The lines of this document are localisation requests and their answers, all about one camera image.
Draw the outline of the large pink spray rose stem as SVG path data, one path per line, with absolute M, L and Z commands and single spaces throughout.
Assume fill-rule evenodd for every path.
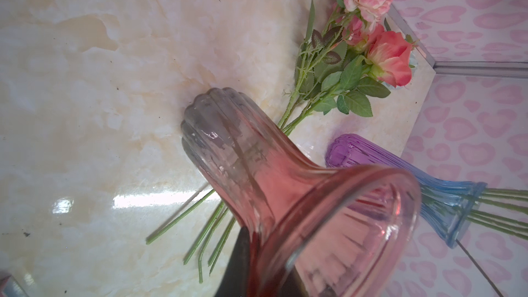
M 476 224 L 527 239 L 527 192 L 421 186 L 421 215 L 450 248 Z

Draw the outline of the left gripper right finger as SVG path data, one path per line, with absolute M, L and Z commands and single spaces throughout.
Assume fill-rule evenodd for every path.
M 309 294 L 295 267 L 292 267 L 280 288 L 280 297 L 308 297 Z

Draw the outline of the red glass vase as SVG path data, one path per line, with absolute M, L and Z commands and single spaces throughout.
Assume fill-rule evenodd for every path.
M 250 232 L 247 296 L 280 296 L 292 267 L 309 296 L 378 296 L 419 215 L 419 188 L 383 166 L 326 169 L 231 88 L 195 98 L 184 151 Z

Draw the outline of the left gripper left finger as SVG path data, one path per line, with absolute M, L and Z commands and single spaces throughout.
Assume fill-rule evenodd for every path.
M 250 232 L 243 227 L 215 297 L 246 297 L 250 268 Z

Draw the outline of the purple blue glass vase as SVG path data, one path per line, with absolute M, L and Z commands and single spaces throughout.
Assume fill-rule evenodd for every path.
M 485 182 L 440 180 L 357 134 L 337 137 L 327 147 L 329 168 L 383 166 L 401 171 L 419 188 L 420 216 L 449 247 L 455 248 L 469 227 L 469 216 L 478 208 Z

